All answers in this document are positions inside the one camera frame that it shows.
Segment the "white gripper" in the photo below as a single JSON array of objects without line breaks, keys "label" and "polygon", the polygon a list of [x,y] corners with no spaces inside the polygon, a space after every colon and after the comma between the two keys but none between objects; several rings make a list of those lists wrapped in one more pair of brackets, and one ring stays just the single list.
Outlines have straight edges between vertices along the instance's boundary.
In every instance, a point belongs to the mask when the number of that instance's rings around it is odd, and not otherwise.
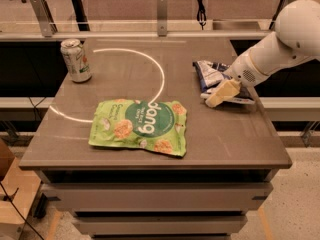
[{"label": "white gripper", "polygon": [[201,93],[200,97],[205,100],[205,104],[214,108],[230,100],[240,93],[241,84],[244,87],[254,87],[264,82],[268,76],[261,73],[254,65],[250,56],[250,49],[243,52],[237,59],[224,71],[225,75],[232,77],[230,80],[223,80],[209,93]]}]

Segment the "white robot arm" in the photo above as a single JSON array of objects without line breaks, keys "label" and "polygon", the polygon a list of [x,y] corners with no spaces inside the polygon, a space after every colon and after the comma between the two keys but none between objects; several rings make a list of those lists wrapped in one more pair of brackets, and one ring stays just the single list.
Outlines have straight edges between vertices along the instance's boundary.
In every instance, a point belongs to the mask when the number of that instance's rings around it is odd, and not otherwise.
[{"label": "white robot arm", "polygon": [[243,52],[231,65],[196,61],[201,97],[214,108],[221,103],[247,104],[239,96],[243,88],[254,87],[272,74],[320,58],[320,3],[297,0],[282,9],[275,29]]}]

